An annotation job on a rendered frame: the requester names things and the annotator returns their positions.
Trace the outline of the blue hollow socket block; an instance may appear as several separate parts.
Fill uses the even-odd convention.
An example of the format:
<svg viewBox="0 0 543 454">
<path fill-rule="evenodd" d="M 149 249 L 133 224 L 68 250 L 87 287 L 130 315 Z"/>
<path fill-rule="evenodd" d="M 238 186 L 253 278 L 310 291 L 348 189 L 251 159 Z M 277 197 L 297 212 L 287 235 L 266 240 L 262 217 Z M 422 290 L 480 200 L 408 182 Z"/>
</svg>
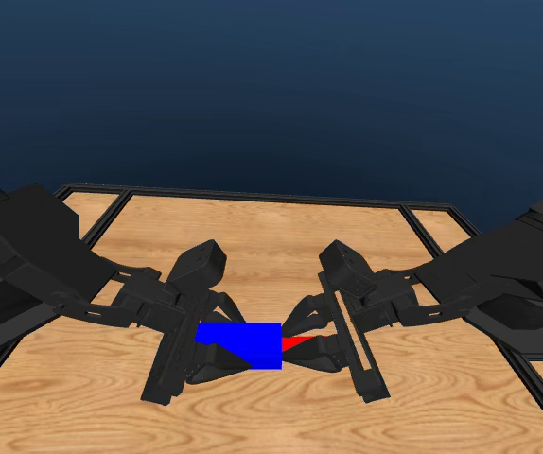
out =
<svg viewBox="0 0 543 454">
<path fill-rule="evenodd" d="M 282 369 L 280 323 L 200 323 L 195 342 L 219 345 L 256 370 Z"/>
</svg>

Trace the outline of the thin red peg bar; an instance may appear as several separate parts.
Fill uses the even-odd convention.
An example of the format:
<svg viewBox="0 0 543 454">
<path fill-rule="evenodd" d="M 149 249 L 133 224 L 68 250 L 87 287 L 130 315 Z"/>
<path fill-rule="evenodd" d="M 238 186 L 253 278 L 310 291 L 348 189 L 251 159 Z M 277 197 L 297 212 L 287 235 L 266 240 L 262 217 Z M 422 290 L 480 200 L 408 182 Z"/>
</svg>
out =
<svg viewBox="0 0 543 454">
<path fill-rule="evenodd" d="M 287 354 L 289 351 L 301 351 L 307 349 L 315 343 L 314 336 L 294 336 L 282 338 L 282 353 Z"/>
</svg>

